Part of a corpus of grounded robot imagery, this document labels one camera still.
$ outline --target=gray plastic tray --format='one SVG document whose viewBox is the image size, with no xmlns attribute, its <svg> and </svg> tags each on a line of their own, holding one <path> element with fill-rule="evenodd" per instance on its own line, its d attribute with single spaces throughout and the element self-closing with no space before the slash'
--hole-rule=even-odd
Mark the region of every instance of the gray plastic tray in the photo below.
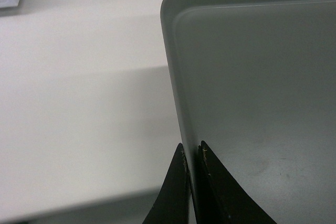
<svg viewBox="0 0 336 224">
<path fill-rule="evenodd" d="M 336 0 L 164 0 L 161 21 L 193 197 L 204 140 L 276 222 L 336 223 Z"/>
</svg>

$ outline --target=table surface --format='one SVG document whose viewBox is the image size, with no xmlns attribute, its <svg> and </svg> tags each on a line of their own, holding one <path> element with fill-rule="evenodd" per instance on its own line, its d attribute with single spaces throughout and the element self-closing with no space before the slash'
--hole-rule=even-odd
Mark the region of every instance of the table surface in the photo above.
<svg viewBox="0 0 336 224">
<path fill-rule="evenodd" d="M 161 187 L 181 141 L 161 2 L 0 9 L 0 222 Z"/>
</svg>

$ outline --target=gray tray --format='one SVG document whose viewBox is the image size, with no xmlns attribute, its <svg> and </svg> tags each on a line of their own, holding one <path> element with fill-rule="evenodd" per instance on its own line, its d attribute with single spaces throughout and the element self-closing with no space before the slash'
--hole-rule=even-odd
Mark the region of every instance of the gray tray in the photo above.
<svg viewBox="0 0 336 224">
<path fill-rule="evenodd" d="M 204 140 L 276 222 L 336 223 L 336 0 L 164 0 L 161 21 L 193 197 Z"/>
</svg>

